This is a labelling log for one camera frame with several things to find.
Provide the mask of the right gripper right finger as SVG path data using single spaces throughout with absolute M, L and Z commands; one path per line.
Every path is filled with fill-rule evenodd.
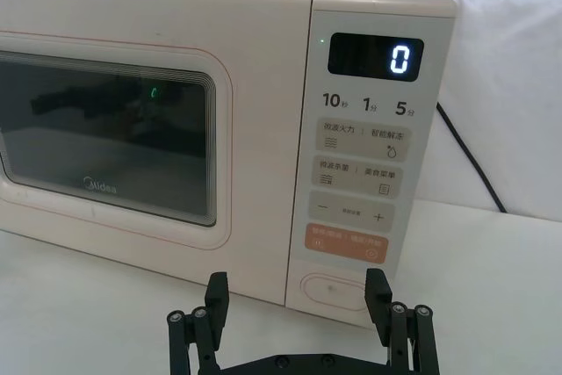
M 387 350 L 385 364 L 375 374 L 438 374 L 440 372 L 433 311 L 393 300 L 393 292 L 380 269 L 366 271 L 364 300 L 379 340 Z

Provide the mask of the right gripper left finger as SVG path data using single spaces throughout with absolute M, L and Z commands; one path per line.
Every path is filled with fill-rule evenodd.
M 167 315 L 169 370 L 171 374 L 191 374 L 189 348 L 195 344 L 200 374 L 219 374 L 215 352 L 220 348 L 226 325 L 229 291 L 226 272 L 214 272 L 205 291 L 205 304 L 190 314 L 175 310 Z

